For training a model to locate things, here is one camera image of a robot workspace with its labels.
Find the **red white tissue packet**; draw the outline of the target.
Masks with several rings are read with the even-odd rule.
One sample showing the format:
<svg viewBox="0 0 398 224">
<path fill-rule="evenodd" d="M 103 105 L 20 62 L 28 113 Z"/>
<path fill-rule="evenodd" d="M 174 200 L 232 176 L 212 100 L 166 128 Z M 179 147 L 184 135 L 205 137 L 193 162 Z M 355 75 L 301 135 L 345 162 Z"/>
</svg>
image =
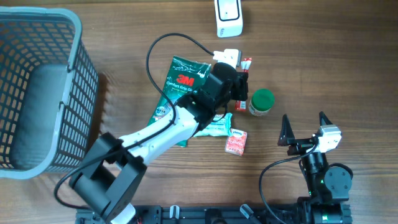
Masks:
<svg viewBox="0 0 398 224">
<path fill-rule="evenodd" d="M 244 154 L 247 137 L 247 132 L 231 128 L 231 136 L 226 140 L 225 151 L 237 156 L 242 156 Z"/>
</svg>

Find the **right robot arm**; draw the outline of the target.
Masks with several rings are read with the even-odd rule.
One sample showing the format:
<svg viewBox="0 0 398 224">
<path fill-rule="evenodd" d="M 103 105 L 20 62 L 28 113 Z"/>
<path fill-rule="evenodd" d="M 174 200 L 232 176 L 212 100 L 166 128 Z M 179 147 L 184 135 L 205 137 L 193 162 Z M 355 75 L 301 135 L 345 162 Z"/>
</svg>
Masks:
<svg viewBox="0 0 398 224">
<path fill-rule="evenodd" d="M 312 137 L 297 139 L 288 116 L 282 117 L 279 146 L 287 146 L 287 154 L 300 156 L 299 167 L 307 183 L 308 197 L 297 199 L 297 221 L 315 224 L 352 223 L 349 191 L 353 171 L 341 163 L 330 164 L 326 153 L 337 148 L 342 132 L 319 112 L 320 127 Z"/>
</svg>

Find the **mint green wipes packet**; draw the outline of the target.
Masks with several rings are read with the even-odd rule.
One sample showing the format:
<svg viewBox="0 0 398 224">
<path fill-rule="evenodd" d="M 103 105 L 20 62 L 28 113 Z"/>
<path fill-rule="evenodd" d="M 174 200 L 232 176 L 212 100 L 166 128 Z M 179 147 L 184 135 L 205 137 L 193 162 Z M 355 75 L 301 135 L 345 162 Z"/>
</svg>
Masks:
<svg viewBox="0 0 398 224">
<path fill-rule="evenodd" d="M 194 137 L 200 136 L 231 136 L 232 114 L 216 114 L 213 121 L 202 131 L 197 132 Z"/>
</svg>

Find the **green lid jar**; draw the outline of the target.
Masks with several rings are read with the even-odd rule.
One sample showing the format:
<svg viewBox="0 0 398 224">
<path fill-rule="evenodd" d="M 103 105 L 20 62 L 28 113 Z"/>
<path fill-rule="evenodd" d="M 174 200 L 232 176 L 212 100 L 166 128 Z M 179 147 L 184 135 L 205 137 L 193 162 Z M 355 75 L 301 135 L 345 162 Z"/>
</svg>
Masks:
<svg viewBox="0 0 398 224">
<path fill-rule="evenodd" d="M 249 102 L 249 112 L 254 116 L 265 116 L 275 103 L 273 93 L 268 89 L 258 89 Z"/>
</svg>

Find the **green 3M gloves packet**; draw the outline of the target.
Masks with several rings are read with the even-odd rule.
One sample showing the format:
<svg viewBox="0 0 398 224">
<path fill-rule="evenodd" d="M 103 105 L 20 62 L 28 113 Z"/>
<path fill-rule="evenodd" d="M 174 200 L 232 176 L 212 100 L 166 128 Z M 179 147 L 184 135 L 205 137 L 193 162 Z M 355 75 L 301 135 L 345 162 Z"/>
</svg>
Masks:
<svg viewBox="0 0 398 224">
<path fill-rule="evenodd" d="M 175 103 L 181 96 L 202 86 L 211 70 L 211 64 L 196 62 L 174 55 L 162 91 Z M 161 95 L 148 126 L 163 118 L 172 110 L 170 103 Z"/>
</svg>

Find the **red sachet pack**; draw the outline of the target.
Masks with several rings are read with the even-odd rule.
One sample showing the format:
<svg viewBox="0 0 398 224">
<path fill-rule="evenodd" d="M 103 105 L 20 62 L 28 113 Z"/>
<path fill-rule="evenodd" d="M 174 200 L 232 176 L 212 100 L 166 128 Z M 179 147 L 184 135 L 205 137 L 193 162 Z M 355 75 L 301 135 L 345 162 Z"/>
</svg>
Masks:
<svg viewBox="0 0 398 224">
<path fill-rule="evenodd" d="M 248 72 L 249 68 L 251 66 L 251 63 L 252 63 L 252 58 L 251 57 L 244 58 L 241 61 L 241 69 L 242 69 L 242 71 L 243 72 Z M 235 110 L 246 111 L 246 102 L 245 101 L 236 101 Z"/>
</svg>

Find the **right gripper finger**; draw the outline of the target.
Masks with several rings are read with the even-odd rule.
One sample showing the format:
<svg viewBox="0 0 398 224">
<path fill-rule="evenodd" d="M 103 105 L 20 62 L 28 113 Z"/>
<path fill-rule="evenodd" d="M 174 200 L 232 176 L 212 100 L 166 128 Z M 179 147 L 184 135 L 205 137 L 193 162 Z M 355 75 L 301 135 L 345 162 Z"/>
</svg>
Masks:
<svg viewBox="0 0 398 224">
<path fill-rule="evenodd" d="M 287 114 L 282 117 L 282 126 L 280 130 L 280 136 L 277 142 L 278 146 L 289 146 L 295 141 L 295 136 L 290 125 L 289 118 Z"/>
<path fill-rule="evenodd" d="M 319 112 L 319 120 L 320 126 L 332 125 L 332 122 L 327 118 L 323 111 Z"/>
</svg>

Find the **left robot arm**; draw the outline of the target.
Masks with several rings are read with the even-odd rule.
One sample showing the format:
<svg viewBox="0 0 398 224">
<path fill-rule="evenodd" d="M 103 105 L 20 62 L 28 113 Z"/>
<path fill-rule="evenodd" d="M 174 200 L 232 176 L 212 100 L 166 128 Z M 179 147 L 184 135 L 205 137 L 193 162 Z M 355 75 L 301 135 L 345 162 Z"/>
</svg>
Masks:
<svg viewBox="0 0 398 224">
<path fill-rule="evenodd" d="M 105 223 L 128 223 L 135 216 L 130 201 L 147 166 L 176 143 L 204 130 L 230 100 L 247 98 L 248 73 L 216 63 L 205 83 L 178 98 L 158 121 L 120 138 L 101 135 L 69 186 Z"/>
</svg>

